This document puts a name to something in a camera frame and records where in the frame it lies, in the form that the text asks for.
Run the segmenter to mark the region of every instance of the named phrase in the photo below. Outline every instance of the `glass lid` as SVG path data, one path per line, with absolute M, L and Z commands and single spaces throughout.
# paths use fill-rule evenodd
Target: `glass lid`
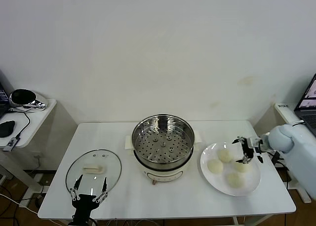
M 99 196 L 105 178 L 107 178 L 107 192 L 118 182 L 121 173 L 119 157 L 108 150 L 89 151 L 79 157 L 70 166 L 66 175 L 66 187 L 70 192 L 77 179 L 82 175 L 78 194 Z

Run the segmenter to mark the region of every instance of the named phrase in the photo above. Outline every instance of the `white plate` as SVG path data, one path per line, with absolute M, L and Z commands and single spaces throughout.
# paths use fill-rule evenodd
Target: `white plate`
M 223 163 L 224 170 L 221 174 L 214 174 L 208 170 L 207 162 L 211 159 L 218 159 L 217 151 L 227 148 L 234 156 L 234 159 L 230 163 Z M 202 173 L 207 181 L 219 191 L 233 196 L 249 195 L 256 190 L 261 181 L 261 173 L 258 167 L 257 159 L 251 160 L 251 170 L 246 173 L 239 173 L 245 181 L 244 186 L 240 188 L 232 188 L 226 181 L 226 175 L 229 173 L 237 172 L 233 167 L 233 162 L 243 157 L 242 147 L 240 143 L 228 144 L 228 143 L 216 143 L 208 146 L 202 153 L 200 158 L 200 165 Z

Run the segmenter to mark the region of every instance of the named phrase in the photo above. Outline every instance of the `computer mouse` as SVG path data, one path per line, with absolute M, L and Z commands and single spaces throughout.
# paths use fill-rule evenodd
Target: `computer mouse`
M 15 121 L 6 121 L 0 124 L 0 138 L 7 137 L 12 134 Z

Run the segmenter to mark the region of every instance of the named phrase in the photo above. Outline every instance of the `steamed bun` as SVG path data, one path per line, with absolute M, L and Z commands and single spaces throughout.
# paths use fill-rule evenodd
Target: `steamed bun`
M 217 155 L 223 163 L 229 163 L 233 159 L 233 156 L 228 149 L 217 151 Z
M 243 164 L 243 163 L 234 162 L 233 165 L 234 165 L 234 168 L 238 172 L 241 172 L 241 173 L 249 172 L 251 169 L 250 164 Z
M 218 159 L 211 159 L 207 162 L 208 170 L 212 173 L 222 173 L 223 172 L 223 163 Z
M 244 180 L 238 173 L 227 174 L 226 180 L 232 188 L 240 188 L 244 185 Z

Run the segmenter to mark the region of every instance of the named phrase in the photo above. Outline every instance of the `stainless steel steamer basket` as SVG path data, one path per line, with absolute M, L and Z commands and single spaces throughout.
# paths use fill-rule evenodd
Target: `stainless steel steamer basket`
M 194 132 L 183 119 L 158 114 L 141 121 L 132 134 L 137 160 L 155 171 L 183 166 L 193 153 Z

